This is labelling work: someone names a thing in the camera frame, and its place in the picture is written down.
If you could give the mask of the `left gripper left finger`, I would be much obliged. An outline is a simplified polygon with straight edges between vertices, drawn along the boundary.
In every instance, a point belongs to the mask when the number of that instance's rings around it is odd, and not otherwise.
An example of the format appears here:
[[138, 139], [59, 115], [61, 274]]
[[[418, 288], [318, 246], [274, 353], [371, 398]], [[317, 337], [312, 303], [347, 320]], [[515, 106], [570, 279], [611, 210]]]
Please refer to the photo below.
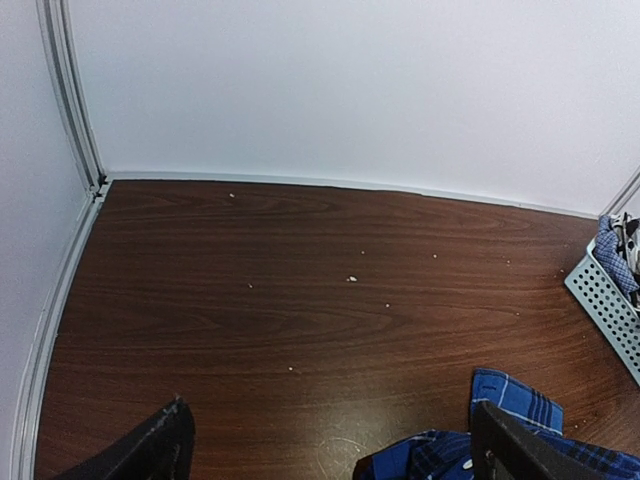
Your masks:
[[189, 405], [176, 397], [109, 447], [59, 479], [188, 479], [195, 446]]

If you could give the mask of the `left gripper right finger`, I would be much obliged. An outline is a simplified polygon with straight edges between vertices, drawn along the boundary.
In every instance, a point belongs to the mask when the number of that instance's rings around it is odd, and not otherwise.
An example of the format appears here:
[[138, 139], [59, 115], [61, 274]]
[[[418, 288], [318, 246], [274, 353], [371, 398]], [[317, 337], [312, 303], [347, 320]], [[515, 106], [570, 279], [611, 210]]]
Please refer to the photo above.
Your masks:
[[571, 458], [527, 430], [490, 401], [471, 419], [476, 479], [607, 479], [609, 474]]

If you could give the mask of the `blue plaid long sleeve shirt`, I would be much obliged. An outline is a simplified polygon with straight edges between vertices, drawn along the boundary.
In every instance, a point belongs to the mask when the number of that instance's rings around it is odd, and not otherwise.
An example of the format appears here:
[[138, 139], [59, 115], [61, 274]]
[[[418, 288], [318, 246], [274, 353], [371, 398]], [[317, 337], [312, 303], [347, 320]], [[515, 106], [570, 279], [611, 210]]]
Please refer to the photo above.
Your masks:
[[[606, 479], [637, 479], [639, 459], [563, 435], [563, 408], [507, 373], [474, 371], [470, 409], [490, 401], [546, 441], [561, 454], [595, 470]], [[403, 439], [372, 456], [358, 479], [472, 479], [471, 434], [427, 430]]]

